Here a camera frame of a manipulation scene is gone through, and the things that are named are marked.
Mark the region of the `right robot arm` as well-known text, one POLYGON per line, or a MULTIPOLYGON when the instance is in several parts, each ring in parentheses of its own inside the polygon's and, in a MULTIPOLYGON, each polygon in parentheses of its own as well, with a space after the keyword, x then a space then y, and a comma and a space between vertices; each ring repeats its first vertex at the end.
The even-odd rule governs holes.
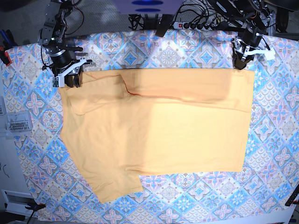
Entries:
POLYGON ((83 48, 69 45, 65 37, 66 17, 73 9, 77 9, 79 3, 80 1, 72 0, 51 0, 46 7, 45 22, 39 31, 38 44, 51 59, 51 63, 42 60, 42 70, 52 74, 51 83, 54 88, 80 87, 83 66, 93 62, 84 56, 77 58, 76 52, 83 52, 83 48))

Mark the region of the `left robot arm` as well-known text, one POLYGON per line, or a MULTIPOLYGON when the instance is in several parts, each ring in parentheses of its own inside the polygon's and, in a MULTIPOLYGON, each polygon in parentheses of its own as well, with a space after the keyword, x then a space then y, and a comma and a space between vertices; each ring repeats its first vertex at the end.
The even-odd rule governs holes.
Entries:
POLYGON ((224 19, 216 30, 236 32, 232 39, 233 67, 242 70, 255 55, 264 55, 273 60, 275 52, 268 43, 259 46, 272 26, 271 12, 263 0, 209 0, 208 3, 224 19))

